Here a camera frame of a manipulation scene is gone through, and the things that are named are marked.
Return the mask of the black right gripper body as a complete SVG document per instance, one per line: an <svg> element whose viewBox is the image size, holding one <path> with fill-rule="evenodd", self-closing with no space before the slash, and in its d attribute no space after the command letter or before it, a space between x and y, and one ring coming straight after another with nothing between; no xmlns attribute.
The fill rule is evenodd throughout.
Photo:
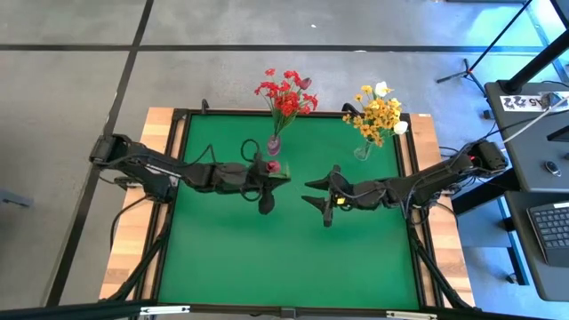
<svg viewBox="0 0 569 320"><path fill-rule="evenodd" d="M382 205L387 194L387 186L378 180L367 180L357 184L349 183L341 174L340 167L335 165L325 178L329 197L325 201L323 213L324 226L333 224L333 209L343 211L352 209L373 211Z"/></svg>

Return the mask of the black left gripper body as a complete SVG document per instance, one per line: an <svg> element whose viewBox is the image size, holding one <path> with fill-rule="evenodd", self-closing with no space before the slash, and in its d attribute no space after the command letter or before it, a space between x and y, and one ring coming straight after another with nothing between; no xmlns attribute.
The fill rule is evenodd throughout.
<svg viewBox="0 0 569 320"><path fill-rule="evenodd" d="M268 176L267 162L261 153L256 153L252 165L248 168L245 183L242 186L242 198L248 202L256 202L261 215L268 215L275 207L275 197L266 191L266 180L275 179Z"/></svg>

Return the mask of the red artificial tulip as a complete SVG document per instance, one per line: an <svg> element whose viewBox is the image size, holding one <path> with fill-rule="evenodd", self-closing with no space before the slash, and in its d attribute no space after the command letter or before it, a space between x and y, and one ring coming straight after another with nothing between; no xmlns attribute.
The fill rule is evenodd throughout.
<svg viewBox="0 0 569 320"><path fill-rule="evenodd" d="M298 76L294 78L294 88L291 88L289 92L297 92L301 101L306 101L310 106L310 109L315 109L317 105L317 99L315 95L309 95L306 93L306 90L310 87L312 80L307 77L304 79L300 79Z"/></svg>
<svg viewBox="0 0 569 320"><path fill-rule="evenodd" d="M277 178L277 175L279 175L279 174L291 176L289 165L288 164L281 164L277 160L272 160L272 161L267 162L266 168L268 171L268 176L271 178Z"/></svg>

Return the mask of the clear glass vase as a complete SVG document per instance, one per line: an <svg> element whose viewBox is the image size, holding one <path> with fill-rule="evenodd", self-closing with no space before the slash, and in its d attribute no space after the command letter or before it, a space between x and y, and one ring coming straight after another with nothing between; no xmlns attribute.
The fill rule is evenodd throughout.
<svg viewBox="0 0 569 320"><path fill-rule="evenodd" d="M354 150L355 158L360 160L360 161L366 161L368 159L369 155L371 154L371 151L373 149L373 145L374 145L374 143L372 141L366 140L363 145L361 145L360 147L357 147Z"/></svg>

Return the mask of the green table mat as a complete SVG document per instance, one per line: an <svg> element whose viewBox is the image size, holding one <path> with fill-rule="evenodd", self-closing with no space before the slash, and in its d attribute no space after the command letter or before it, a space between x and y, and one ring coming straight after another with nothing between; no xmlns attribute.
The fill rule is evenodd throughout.
<svg viewBox="0 0 569 320"><path fill-rule="evenodd" d="M415 309L419 302L398 209L335 210L325 227L308 184L335 165L352 183L398 174L392 141L365 161L363 138L339 118L299 118L278 155L292 178L260 214L239 195L181 186L158 298L163 303Z"/></svg>

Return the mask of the black tripod light stand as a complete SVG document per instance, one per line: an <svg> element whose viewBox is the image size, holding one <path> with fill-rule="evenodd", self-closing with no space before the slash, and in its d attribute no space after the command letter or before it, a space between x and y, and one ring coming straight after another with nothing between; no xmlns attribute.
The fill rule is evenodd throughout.
<svg viewBox="0 0 569 320"><path fill-rule="evenodd" d="M501 30L501 32L492 40L492 42L482 51L478 58L474 61L472 65L469 64L467 59L463 59L464 70L446 77L442 77L436 80L437 84L449 82L453 79L463 78L471 81L477 87L477 89L482 93L483 97L486 98L486 91L484 86L478 81L474 75L474 69L481 62L481 60L494 48L494 46L501 40L504 34L510 29L514 22L521 16L525 9L530 5L533 0L520 0L522 2L522 7L513 16L513 18L506 24L506 26Z"/></svg>

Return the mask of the blue desk leg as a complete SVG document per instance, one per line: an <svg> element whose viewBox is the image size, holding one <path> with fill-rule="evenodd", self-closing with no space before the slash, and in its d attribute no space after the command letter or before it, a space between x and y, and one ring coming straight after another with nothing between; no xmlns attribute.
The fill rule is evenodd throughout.
<svg viewBox="0 0 569 320"><path fill-rule="evenodd" d="M506 280L511 284L529 285L528 273L524 266L524 257L517 247L516 236L513 232L508 232L510 246L507 248L513 272L506 276Z"/></svg>

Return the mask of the black desk with label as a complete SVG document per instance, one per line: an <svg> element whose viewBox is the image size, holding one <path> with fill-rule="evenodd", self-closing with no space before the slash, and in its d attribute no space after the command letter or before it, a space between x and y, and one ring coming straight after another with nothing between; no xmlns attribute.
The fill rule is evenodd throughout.
<svg viewBox="0 0 569 320"><path fill-rule="evenodd" d="M569 193L569 142L548 139L551 133L569 126L569 107L564 113L554 110L532 124L542 112L507 112L500 96L512 94L503 92L495 82L485 84L485 90L520 188L529 192ZM514 95L541 96L543 92L569 96L569 88L552 83L529 83ZM556 163L562 175L549 173L544 168L546 161Z"/></svg>

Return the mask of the white paper label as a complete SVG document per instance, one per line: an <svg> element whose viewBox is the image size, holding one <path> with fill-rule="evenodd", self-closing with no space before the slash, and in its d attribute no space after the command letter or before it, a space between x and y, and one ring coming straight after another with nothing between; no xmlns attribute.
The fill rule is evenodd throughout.
<svg viewBox="0 0 569 320"><path fill-rule="evenodd" d="M500 96L503 109L507 112L542 112L540 95Z"/></svg>

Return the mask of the black computer keyboard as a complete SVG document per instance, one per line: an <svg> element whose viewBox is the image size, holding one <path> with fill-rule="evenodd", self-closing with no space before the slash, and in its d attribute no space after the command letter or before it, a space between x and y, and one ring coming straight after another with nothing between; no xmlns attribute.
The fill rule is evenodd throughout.
<svg viewBox="0 0 569 320"><path fill-rule="evenodd" d="M526 210L546 263L569 268L569 202Z"/></svg>

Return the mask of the black desk with keyboard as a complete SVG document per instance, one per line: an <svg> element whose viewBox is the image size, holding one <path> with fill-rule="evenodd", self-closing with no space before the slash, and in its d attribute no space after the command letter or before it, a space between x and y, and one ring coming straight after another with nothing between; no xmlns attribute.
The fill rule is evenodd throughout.
<svg viewBox="0 0 569 320"><path fill-rule="evenodd" d="M546 263L526 211L534 206L569 202L569 194L508 191L504 197L538 295L543 300L569 302L569 268Z"/></svg>

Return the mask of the thick black pole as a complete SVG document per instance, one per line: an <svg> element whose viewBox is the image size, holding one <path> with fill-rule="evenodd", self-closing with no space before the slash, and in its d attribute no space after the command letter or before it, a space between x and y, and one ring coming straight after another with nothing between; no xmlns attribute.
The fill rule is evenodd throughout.
<svg viewBox="0 0 569 320"><path fill-rule="evenodd" d="M509 80L499 80L501 90L508 94L520 93L522 87L534 76L539 74L552 61L569 48L569 29L566 29L557 39L549 44L542 52L521 68Z"/></svg>

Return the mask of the black metal beam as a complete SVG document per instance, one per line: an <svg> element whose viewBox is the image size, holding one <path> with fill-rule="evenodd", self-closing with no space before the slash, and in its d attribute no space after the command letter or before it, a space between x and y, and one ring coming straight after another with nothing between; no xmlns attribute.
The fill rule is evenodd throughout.
<svg viewBox="0 0 569 320"><path fill-rule="evenodd" d="M0 310L0 320L117 320L155 307L151 300L103 301L42 308Z"/></svg>

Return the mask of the silver metal bracket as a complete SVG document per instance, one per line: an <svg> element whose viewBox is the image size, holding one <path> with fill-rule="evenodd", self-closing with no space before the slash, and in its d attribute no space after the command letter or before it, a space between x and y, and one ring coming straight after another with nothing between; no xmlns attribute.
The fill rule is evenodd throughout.
<svg viewBox="0 0 569 320"><path fill-rule="evenodd" d="M189 313L190 305L141 307L140 316L159 316Z"/></svg>
<svg viewBox="0 0 569 320"><path fill-rule="evenodd" d="M388 310L386 318L397 320L438 320L436 314Z"/></svg>

